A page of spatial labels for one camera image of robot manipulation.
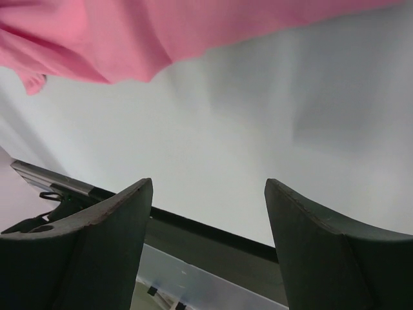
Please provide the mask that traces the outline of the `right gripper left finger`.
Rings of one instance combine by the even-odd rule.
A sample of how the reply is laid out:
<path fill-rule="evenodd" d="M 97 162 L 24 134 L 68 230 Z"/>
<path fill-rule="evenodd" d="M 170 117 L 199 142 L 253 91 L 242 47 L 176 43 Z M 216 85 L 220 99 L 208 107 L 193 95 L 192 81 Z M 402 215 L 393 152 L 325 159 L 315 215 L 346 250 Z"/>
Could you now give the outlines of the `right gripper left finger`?
<path fill-rule="evenodd" d="M 129 309 L 152 207 L 144 178 L 27 232 L 1 235 L 2 309 Z"/>

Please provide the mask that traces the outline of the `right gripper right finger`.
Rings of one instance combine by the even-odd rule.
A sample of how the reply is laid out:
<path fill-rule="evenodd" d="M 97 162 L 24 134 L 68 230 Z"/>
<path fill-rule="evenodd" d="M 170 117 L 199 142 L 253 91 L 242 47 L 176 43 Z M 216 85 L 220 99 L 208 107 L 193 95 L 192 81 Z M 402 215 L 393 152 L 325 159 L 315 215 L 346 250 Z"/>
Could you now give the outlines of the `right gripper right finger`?
<path fill-rule="evenodd" d="M 344 216 L 275 179 L 265 200 L 289 308 L 412 308 L 411 235 Z"/>

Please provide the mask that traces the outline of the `pink t shirt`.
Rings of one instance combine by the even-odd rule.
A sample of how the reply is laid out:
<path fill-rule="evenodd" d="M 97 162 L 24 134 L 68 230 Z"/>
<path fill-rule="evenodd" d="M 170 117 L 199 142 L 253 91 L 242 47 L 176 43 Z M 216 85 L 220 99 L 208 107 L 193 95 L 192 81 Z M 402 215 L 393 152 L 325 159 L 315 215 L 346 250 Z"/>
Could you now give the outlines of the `pink t shirt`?
<path fill-rule="evenodd" d="M 47 76 L 149 82 L 205 50 L 390 1 L 2 1 L 1 65 L 30 95 Z"/>

